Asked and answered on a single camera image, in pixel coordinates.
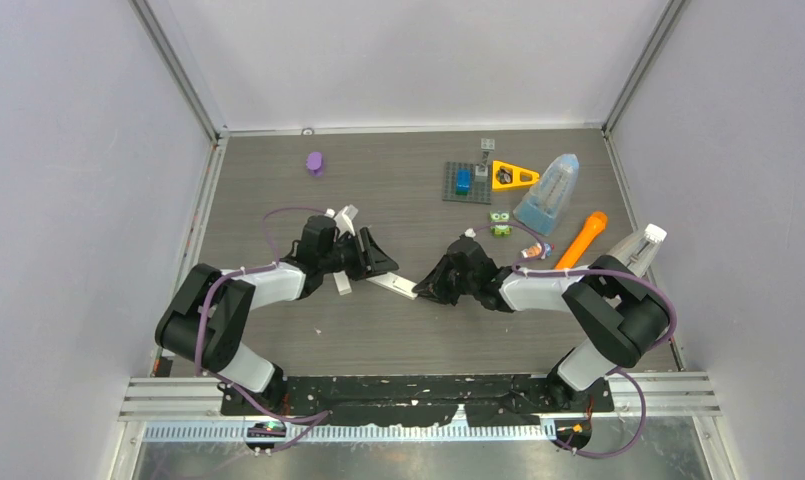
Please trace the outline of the white air conditioner remote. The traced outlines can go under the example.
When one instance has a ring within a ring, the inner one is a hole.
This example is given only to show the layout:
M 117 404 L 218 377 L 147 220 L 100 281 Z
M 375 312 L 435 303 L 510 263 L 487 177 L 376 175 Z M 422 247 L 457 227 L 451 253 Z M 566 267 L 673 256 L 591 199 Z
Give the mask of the white air conditioner remote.
M 410 300 L 417 298 L 417 294 L 413 291 L 416 284 L 395 273 L 377 275 L 367 278 L 367 281 Z

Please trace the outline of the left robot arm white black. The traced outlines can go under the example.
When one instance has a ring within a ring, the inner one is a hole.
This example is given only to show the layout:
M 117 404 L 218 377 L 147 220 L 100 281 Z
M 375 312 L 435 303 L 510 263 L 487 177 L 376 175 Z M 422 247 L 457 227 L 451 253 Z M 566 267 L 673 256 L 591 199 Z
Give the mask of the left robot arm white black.
M 397 271 L 398 264 L 368 228 L 344 231 L 325 215 L 308 218 L 287 256 L 267 266 L 221 270 L 205 263 L 191 268 L 154 333 L 156 344 L 201 370 L 246 389 L 258 412 L 276 412 L 285 398 L 282 369 L 246 346 L 242 337 L 252 310 L 311 295 L 326 276 L 351 281 Z

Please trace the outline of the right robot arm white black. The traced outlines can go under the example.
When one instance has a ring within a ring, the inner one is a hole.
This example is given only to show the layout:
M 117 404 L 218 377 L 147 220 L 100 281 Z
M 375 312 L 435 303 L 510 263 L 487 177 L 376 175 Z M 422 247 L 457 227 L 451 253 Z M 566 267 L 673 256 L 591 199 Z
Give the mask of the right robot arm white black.
M 574 410 L 599 378 L 634 367 L 667 339 L 674 325 L 672 308 L 643 278 L 664 238 L 648 225 L 588 266 L 533 270 L 499 267 L 478 242 L 463 236 L 412 291 L 439 304 L 454 305 L 468 295 L 492 311 L 572 314 L 586 338 L 553 368 L 548 392 L 555 406 Z

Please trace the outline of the slim white remote control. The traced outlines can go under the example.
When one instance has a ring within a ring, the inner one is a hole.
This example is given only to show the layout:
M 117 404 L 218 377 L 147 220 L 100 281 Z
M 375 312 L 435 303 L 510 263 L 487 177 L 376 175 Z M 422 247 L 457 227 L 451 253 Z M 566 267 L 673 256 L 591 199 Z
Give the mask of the slim white remote control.
M 333 274 L 333 279 L 337 291 L 341 296 L 350 294 L 352 292 L 350 280 L 344 271 L 335 272 Z

